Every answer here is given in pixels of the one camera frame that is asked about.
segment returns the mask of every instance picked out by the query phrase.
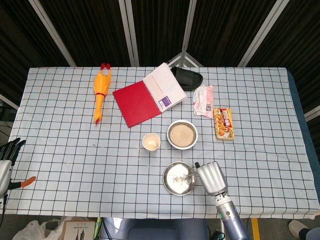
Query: red notebook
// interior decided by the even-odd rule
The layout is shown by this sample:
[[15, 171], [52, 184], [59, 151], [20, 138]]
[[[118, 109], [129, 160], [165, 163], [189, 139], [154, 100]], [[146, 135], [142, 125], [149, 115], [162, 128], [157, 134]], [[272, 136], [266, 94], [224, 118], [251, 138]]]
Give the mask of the red notebook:
[[167, 64], [142, 81], [113, 92], [128, 127], [151, 119], [187, 98]]

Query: yellow rubber chicken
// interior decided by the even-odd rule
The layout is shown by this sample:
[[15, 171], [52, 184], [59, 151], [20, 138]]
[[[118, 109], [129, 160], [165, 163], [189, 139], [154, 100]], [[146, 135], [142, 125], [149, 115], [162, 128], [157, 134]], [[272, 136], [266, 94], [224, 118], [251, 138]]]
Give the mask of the yellow rubber chicken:
[[[104, 68], [108, 69], [108, 75], [102, 74], [102, 70]], [[111, 82], [110, 65], [108, 63], [102, 63], [100, 71], [94, 78], [94, 86], [93, 86], [93, 90], [95, 93], [95, 111], [94, 111], [93, 120], [95, 124], [98, 124], [98, 122], [102, 118], [101, 107], [102, 107], [104, 98], [108, 93], [110, 82]]]

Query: pink package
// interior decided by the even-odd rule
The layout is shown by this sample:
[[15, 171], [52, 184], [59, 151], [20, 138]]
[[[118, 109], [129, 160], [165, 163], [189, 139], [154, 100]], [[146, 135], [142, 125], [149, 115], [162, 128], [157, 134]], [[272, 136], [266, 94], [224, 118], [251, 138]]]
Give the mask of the pink package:
[[214, 86], [199, 86], [193, 94], [193, 113], [214, 118]]

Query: black slipper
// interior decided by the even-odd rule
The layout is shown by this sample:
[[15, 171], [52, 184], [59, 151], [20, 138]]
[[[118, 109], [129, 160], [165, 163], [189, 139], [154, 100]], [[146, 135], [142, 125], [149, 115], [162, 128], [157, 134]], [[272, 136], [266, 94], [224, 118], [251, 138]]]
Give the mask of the black slipper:
[[184, 91], [195, 90], [203, 81], [200, 73], [174, 66], [171, 72]]

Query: snack box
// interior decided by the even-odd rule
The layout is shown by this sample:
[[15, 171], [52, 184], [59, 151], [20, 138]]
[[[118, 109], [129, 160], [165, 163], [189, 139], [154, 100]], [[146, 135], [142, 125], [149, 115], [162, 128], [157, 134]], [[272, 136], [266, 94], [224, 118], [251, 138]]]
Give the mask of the snack box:
[[215, 108], [213, 116], [216, 139], [233, 140], [235, 132], [230, 108]]

